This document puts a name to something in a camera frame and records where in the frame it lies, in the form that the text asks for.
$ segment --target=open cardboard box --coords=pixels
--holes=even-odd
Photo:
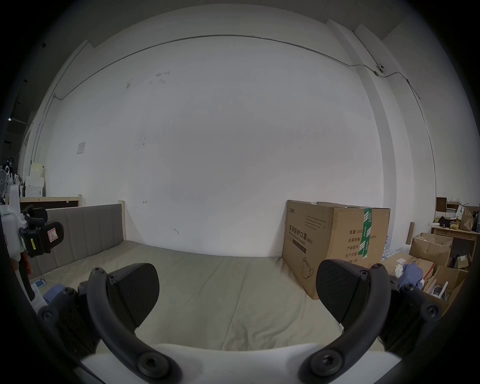
[[[452,243],[453,238],[449,236],[421,233],[412,239],[410,255],[437,265],[447,266]]]
[[[386,260],[382,261],[385,269],[387,270],[389,275],[395,276],[395,268],[398,264],[400,265],[407,265],[407,264],[416,264],[420,267],[423,272],[423,280],[427,281],[433,275],[433,267],[435,263],[418,259],[417,257],[413,257],[411,255],[407,255],[406,253],[399,252],[394,254],[393,256],[389,257]]]
[[[422,290],[423,293],[428,297],[429,300],[437,303],[440,308],[442,308],[442,316],[448,311],[453,301],[457,297],[460,289],[462,288],[463,281],[465,280],[467,275],[467,271],[447,268],[439,265],[437,266],[435,274],[425,283],[425,286]],[[443,286],[446,281],[448,281],[448,285],[445,292],[447,292],[447,294],[449,295],[447,301],[443,301],[427,293],[427,291],[431,288],[432,285],[435,284]]]

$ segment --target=upholstered headboard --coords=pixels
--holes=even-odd
[[[125,239],[125,204],[47,209],[48,221],[63,224],[63,241],[51,253],[30,259],[30,279],[76,260],[93,256]]]

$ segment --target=screw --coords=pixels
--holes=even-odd
[[[48,320],[50,317],[52,317],[53,313],[52,311],[45,311],[42,315],[43,320]]]
[[[145,352],[137,360],[137,367],[145,376],[153,379],[164,377],[169,369],[168,360],[158,352]]]
[[[438,313],[437,308],[434,305],[429,305],[427,307],[427,314],[431,317],[435,317]]]
[[[342,356],[333,349],[318,351],[310,360],[310,369],[317,376],[330,376],[338,372],[343,365]]]

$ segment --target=cardboard box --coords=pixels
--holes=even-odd
[[[399,252],[386,260],[382,261],[382,264],[385,266],[389,275],[395,276],[395,268],[398,264],[406,265],[406,264],[416,264],[420,267],[423,271],[423,280],[427,281],[433,275],[433,267],[435,263],[418,259],[411,255],[407,255],[406,253]]]
[[[390,209],[289,200],[283,259],[312,299],[325,259],[370,268],[382,259]]]
[[[447,266],[452,243],[453,238],[449,236],[421,233],[412,239],[410,255],[437,265]]]
[[[455,260],[455,269],[467,268],[468,267],[468,256],[469,255],[462,255],[458,256]]]
[[[435,271],[435,274],[425,283],[425,286],[423,287],[422,291],[425,295],[427,295],[429,300],[437,303],[442,308],[442,312],[443,312],[442,316],[443,316],[447,312],[447,310],[450,308],[455,298],[457,297],[462,287],[463,281],[467,276],[468,276],[467,271],[438,266],[437,270]],[[448,285],[445,292],[449,294],[447,301],[443,301],[437,297],[434,297],[426,293],[431,288],[432,285],[443,286],[446,281],[448,281]]]

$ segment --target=blue cloth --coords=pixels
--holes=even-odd
[[[55,296],[57,296],[62,290],[65,288],[64,285],[62,284],[57,284],[54,285],[52,288],[50,288],[45,295],[43,295],[43,298],[47,302],[47,304],[50,304]]]
[[[398,288],[400,289],[403,285],[412,283],[417,288],[422,289],[423,284],[420,280],[423,279],[423,271],[416,264],[407,264],[403,266],[403,274],[398,279]]]

